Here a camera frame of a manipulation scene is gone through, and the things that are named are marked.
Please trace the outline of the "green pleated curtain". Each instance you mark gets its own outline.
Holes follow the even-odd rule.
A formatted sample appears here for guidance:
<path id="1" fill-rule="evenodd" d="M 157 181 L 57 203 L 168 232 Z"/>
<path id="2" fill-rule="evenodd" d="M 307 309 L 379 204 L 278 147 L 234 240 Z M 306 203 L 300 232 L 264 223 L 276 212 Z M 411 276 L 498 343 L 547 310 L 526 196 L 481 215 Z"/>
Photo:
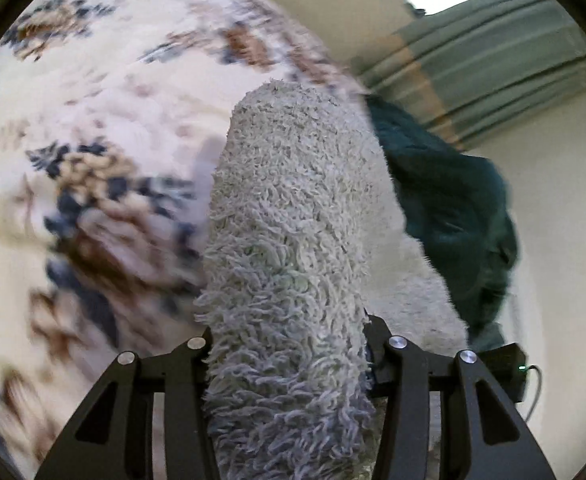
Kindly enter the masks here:
<path id="1" fill-rule="evenodd" d="M 586 33 L 557 0 L 468 0 L 370 41 L 351 71 L 470 148 L 586 91 Z"/>

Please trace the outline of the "floral and checkered blanket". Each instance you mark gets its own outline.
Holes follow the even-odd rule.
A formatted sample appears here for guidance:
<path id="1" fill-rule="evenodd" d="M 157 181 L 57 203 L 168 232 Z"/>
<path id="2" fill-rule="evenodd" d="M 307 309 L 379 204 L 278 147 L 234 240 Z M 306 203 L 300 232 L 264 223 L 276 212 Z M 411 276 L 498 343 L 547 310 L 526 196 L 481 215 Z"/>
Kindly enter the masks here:
<path id="1" fill-rule="evenodd" d="M 194 336 L 229 119 L 359 84 L 271 0 L 34 0 L 0 40 L 0 456 L 30 479 L 118 353 Z"/>

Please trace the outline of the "grey fluffy fleece pants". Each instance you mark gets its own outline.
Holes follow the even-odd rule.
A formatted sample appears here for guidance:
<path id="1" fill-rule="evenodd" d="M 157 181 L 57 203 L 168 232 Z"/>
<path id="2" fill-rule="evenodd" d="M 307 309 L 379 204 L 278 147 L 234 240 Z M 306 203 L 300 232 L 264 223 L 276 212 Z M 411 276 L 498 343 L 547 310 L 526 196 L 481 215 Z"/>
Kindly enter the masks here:
<path id="1" fill-rule="evenodd" d="M 284 81 L 247 93 L 211 197 L 199 306 L 221 475 L 370 478 L 385 405 L 367 396 L 367 316 L 442 356 L 467 329 L 363 105 Z"/>

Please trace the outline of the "dark green clothing pile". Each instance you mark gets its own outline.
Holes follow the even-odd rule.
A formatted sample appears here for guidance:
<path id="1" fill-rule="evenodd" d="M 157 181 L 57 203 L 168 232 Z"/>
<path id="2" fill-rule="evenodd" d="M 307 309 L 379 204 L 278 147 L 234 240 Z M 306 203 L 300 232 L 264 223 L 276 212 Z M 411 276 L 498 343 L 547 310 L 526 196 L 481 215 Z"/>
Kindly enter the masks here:
<path id="1" fill-rule="evenodd" d="M 459 153 L 406 110 L 372 94 L 365 101 L 406 231 L 444 278 L 471 348 L 502 346 L 497 318 L 519 257 L 505 180 L 490 160 Z"/>

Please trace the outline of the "black device with green led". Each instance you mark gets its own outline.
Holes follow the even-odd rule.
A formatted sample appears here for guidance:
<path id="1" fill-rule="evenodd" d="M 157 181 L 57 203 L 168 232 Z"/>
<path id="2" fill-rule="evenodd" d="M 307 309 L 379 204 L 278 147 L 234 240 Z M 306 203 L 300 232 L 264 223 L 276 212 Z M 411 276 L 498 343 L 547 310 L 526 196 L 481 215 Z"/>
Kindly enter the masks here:
<path id="1" fill-rule="evenodd" d="M 479 357 L 514 404 L 524 398 L 528 361 L 521 347 L 513 342 L 479 353 Z"/>

